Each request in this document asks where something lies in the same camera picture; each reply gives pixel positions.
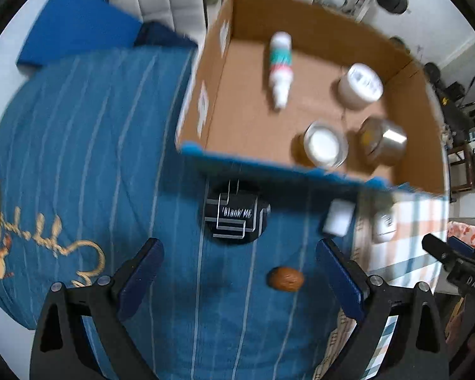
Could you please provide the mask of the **small white round container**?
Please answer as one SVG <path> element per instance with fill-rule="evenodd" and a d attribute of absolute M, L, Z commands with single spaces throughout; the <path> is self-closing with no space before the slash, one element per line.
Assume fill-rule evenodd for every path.
<path fill-rule="evenodd" d="M 397 218 L 393 211 L 377 212 L 374 216 L 372 231 L 376 244 L 387 243 L 393 239 L 397 230 Z"/>

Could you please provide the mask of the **small white cylinder jar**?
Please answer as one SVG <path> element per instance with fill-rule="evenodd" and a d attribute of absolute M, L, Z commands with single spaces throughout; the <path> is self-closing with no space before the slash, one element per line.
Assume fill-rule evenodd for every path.
<path fill-rule="evenodd" d="M 355 204 L 347 200 L 334 199 L 328 208 L 322 232 L 336 237 L 344 237 L 352 223 Z"/>

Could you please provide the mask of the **silver tape roll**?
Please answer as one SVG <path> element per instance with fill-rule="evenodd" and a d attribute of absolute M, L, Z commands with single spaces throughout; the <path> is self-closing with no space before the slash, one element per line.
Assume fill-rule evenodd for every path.
<path fill-rule="evenodd" d="M 358 143 L 372 166 L 395 166 L 405 154 L 408 138 L 399 125 L 381 117 L 368 117 L 359 128 Z"/>

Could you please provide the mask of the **brown walnut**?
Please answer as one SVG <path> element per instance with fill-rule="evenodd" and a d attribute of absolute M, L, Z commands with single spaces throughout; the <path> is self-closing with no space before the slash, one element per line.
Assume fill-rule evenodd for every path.
<path fill-rule="evenodd" d="M 290 267 L 277 267 L 268 273 L 267 283 L 274 290 L 295 293 L 305 283 L 305 276 Z"/>

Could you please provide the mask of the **large white round jar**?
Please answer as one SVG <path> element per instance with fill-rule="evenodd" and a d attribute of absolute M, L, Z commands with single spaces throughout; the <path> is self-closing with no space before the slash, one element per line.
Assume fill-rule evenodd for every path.
<path fill-rule="evenodd" d="M 378 74 L 366 64 L 353 64 L 337 83 L 341 104 L 360 111 L 383 96 L 383 83 Z"/>

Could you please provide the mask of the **round black tin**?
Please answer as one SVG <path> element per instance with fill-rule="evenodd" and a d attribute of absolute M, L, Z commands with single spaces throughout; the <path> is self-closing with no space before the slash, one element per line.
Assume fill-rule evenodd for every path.
<path fill-rule="evenodd" d="M 203 219 L 214 238 L 228 244 L 248 244 L 265 231 L 270 204 L 256 183 L 230 179 L 208 192 Z"/>

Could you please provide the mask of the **white spray bottle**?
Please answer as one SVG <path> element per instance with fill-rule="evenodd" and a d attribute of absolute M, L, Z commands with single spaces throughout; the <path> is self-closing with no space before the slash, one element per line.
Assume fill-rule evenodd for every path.
<path fill-rule="evenodd" d="M 286 108 L 292 82 L 292 37 L 277 32 L 269 45 L 269 87 L 276 110 Z"/>

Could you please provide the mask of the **orange patterned cloth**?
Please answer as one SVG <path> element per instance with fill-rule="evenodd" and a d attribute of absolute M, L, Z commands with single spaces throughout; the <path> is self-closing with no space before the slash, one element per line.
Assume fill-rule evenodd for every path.
<path fill-rule="evenodd" d="M 449 221 L 448 236 L 457 237 L 464 243 L 475 248 L 475 225 L 469 225 L 459 221 Z"/>

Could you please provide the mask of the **plaid checkered cloth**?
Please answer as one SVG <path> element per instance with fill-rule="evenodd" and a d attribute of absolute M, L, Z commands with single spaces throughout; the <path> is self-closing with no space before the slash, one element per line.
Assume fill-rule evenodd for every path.
<path fill-rule="evenodd" d="M 396 232 L 386 242 L 378 240 L 373 225 L 378 208 L 393 213 Z M 350 258 L 368 275 L 381 276 L 388 284 L 413 287 L 426 282 L 435 288 L 441 264 L 422 249 L 428 233 L 447 238 L 449 200 L 424 193 L 362 191 L 358 197 L 356 225 Z"/>

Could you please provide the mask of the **wooden chair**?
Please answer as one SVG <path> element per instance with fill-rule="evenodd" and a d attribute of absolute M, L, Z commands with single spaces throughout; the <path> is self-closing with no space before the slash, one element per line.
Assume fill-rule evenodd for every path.
<path fill-rule="evenodd" d="M 466 142 L 450 149 L 448 159 L 451 193 L 475 190 L 475 149 Z"/>

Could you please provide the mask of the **floor barbell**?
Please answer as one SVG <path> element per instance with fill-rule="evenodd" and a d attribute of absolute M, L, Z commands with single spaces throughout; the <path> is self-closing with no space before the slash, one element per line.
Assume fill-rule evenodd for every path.
<path fill-rule="evenodd" d="M 410 54 L 410 49 L 406 46 L 405 42 L 398 36 L 393 36 L 389 38 L 389 41 L 395 44 L 397 47 L 403 49 L 405 52 Z M 423 70 L 427 76 L 428 81 L 430 84 L 433 85 L 436 91 L 441 93 L 445 92 L 445 84 L 442 82 L 441 79 L 441 71 L 439 67 L 434 64 L 433 62 L 428 62 L 423 65 Z"/>

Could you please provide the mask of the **blue striped bed cover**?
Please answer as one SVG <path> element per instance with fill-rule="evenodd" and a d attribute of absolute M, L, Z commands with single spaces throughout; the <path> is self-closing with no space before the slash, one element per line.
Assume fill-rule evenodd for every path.
<path fill-rule="evenodd" d="M 112 275 L 148 238 L 165 259 L 130 337 L 161 379 L 309 379 L 339 304 L 316 259 L 335 198 L 310 180 L 257 184 L 271 212 L 253 243 L 208 230 L 209 178 L 175 147 L 191 56 L 142 47 L 65 58 L 35 72 L 0 123 L 0 310 L 36 327 L 54 282 Z M 295 293 L 268 273 L 305 276 Z"/>

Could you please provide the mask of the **open cardboard box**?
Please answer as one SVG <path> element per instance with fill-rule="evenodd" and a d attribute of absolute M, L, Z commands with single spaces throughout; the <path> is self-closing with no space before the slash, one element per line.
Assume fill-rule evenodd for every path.
<path fill-rule="evenodd" d="M 275 111 L 269 91 L 269 42 L 293 40 L 293 83 L 287 107 Z M 340 104 L 337 84 L 353 64 L 383 82 L 379 101 L 362 111 Z M 392 167 L 371 167 L 358 145 L 368 117 L 404 129 L 405 153 Z M 348 140 L 335 169 L 313 167 L 302 136 L 314 122 Z M 234 176 L 372 188 L 407 186 L 442 196 L 449 189 L 442 118 L 421 66 L 375 29 L 299 0 L 225 0 L 207 32 L 192 90 L 179 115 L 176 148 L 203 170 Z"/>

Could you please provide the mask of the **blue foam cushion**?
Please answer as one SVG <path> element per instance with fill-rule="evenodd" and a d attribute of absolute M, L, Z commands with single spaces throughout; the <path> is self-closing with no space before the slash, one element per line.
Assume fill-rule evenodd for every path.
<path fill-rule="evenodd" d="M 142 23 L 103 0 L 48 0 L 18 55 L 18 66 L 40 68 L 84 52 L 129 48 Z"/>

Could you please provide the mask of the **dark blue garment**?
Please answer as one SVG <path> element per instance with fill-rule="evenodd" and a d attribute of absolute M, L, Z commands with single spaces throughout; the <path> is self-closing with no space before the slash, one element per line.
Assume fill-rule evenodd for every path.
<path fill-rule="evenodd" d="M 139 46 L 165 46 L 196 49 L 198 44 L 186 35 L 181 35 L 165 24 L 157 21 L 144 22 L 134 42 Z"/>

